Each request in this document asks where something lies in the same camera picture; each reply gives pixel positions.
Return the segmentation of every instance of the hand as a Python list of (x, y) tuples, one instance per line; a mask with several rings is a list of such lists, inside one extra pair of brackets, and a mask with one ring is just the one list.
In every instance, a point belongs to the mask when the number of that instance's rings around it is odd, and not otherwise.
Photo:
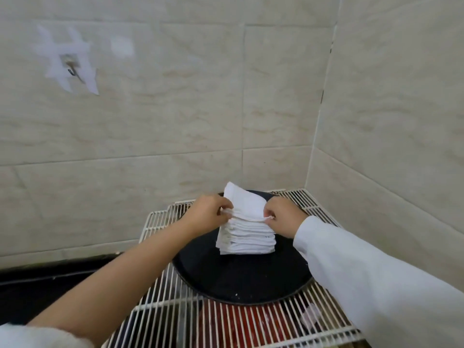
[(233, 209), (232, 202), (218, 194), (202, 195), (195, 200), (180, 222), (192, 230), (194, 237), (201, 236), (223, 225), (232, 217), (228, 213), (221, 214), (221, 208)]
[(272, 197), (264, 206), (264, 217), (274, 216), (266, 220), (272, 230), (287, 238), (294, 238), (305, 221), (307, 214), (293, 201), (284, 197)]

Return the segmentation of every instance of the bare forearm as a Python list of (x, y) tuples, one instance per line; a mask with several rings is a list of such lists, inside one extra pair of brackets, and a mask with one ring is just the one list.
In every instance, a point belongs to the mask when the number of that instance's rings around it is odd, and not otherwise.
[(59, 328), (100, 346), (192, 239), (188, 226), (177, 222), (151, 236), (67, 292), (29, 325)]

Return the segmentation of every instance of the person's left hand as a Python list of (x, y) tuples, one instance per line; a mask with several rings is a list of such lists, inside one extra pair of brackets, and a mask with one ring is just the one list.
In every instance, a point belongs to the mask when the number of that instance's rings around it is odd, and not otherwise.
[(228, 213), (221, 214), (221, 208), (233, 209), (232, 202), (218, 194), (202, 195), (179, 222), (184, 223), (194, 237), (198, 237), (218, 228), (231, 218)]

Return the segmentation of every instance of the red object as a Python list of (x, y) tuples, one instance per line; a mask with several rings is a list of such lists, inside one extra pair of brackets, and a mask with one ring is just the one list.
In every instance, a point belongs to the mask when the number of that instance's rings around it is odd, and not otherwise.
[(237, 306), (205, 299), (198, 315), (198, 335), (193, 333), (194, 346), (243, 348), (285, 341), (294, 337), (285, 324), (289, 321), (278, 304)]

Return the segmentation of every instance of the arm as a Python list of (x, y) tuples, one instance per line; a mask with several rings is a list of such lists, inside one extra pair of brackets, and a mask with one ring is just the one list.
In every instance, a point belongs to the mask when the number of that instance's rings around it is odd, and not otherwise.
[(293, 238), (311, 274), (375, 348), (461, 347), (464, 293), (354, 234), (272, 198), (268, 225)]
[(218, 195), (202, 196), (173, 225), (152, 235), (64, 294), (28, 325), (54, 327), (91, 340), (95, 347), (121, 324), (167, 264), (193, 238), (227, 222)]

